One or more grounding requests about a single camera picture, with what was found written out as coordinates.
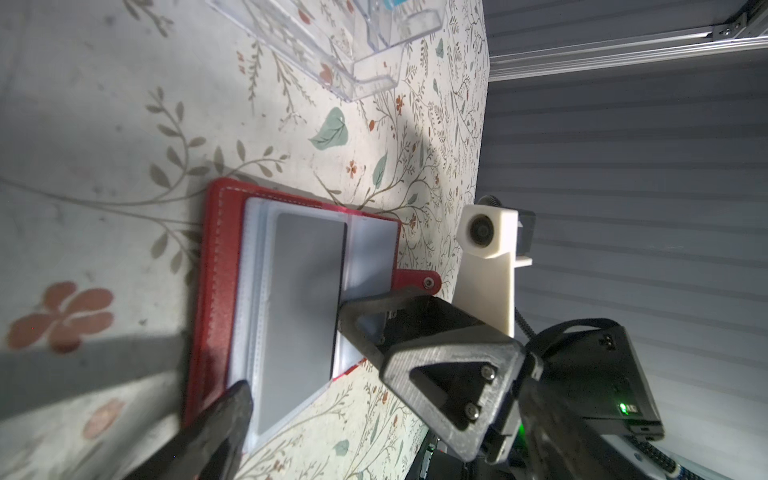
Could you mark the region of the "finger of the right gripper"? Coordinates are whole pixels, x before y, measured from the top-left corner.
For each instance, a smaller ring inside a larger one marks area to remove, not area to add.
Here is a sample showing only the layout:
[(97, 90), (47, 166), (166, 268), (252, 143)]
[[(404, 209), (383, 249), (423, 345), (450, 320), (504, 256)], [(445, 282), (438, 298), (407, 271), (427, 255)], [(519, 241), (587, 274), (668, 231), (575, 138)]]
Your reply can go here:
[(405, 309), (419, 297), (430, 297), (430, 294), (409, 286), (345, 301), (338, 310), (338, 331), (374, 368), (380, 369), (384, 361), (384, 353), (379, 346), (383, 342), (389, 314)]

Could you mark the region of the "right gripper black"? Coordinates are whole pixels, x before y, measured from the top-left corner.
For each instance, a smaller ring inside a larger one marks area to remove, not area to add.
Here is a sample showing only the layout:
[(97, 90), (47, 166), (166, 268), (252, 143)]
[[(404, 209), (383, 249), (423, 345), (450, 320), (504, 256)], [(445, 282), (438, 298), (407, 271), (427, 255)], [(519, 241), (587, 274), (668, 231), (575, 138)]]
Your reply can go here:
[(606, 318), (512, 339), (442, 299), (391, 312), (381, 381), (465, 462), (520, 460), (538, 479), (639, 479), (608, 442), (664, 427), (626, 329)]

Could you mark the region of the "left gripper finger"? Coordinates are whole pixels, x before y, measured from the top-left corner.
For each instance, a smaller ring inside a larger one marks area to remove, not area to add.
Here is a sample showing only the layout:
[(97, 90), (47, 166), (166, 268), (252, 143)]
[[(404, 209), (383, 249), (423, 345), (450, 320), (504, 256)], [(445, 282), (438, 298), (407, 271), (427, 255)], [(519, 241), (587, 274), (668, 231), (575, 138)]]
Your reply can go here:
[(250, 385), (240, 380), (144, 463), (129, 479), (232, 479), (253, 413)]

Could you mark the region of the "red leather card holder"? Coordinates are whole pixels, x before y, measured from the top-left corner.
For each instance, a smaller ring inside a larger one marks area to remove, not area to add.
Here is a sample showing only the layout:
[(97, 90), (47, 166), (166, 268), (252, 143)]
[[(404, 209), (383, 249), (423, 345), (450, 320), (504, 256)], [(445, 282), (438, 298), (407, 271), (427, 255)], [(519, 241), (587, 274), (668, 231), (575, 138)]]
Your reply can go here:
[(440, 276), (397, 265), (401, 225), (372, 213), (259, 187), (232, 179), (210, 185), (203, 226), (201, 276), (195, 334), (184, 408), (186, 422), (240, 380), (249, 383), (253, 413), (243, 452), (265, 446), (330, 384), (354, 370), (361, 353), (338, 331), (331, 378), (270, 432), (257, 432), (264, 338), (276, 217), (280, 213), (325, 218), (345, 224), (338, 307), (347, 300), (413, 286), (440, 291)]

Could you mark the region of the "clear acrylic card organizer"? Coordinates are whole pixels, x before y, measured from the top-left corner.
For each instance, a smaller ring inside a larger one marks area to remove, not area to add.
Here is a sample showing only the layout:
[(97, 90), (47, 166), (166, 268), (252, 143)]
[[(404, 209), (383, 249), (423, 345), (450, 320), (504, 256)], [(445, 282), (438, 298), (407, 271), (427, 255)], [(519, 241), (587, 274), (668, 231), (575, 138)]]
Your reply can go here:
[(391, 90), (406, 46), (442, 28), (445, 1), (211, 1), (345, 101)]

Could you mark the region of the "dark grey credit card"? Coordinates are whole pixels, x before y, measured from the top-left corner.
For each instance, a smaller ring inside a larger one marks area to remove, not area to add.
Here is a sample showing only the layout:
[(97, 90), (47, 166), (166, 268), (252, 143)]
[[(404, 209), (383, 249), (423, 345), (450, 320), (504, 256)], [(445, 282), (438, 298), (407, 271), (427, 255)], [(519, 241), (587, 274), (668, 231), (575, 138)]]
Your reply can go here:
[(331, 378), (345, 224), (276, 217), (257, 432), (264, 435)]

